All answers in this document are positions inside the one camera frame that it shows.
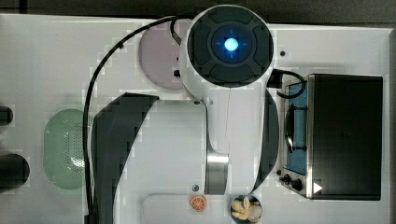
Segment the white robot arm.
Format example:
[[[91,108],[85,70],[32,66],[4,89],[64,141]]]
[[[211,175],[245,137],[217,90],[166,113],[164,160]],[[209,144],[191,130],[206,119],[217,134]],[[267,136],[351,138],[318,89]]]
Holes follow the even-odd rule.
[[[257,189],[278,155],[273,55],[253,11],[222,5],[197,15],[179,47],[186,99],[126,92],[94,118],[95,224],[176,222],[178,211],[151,212],[147,202]]]

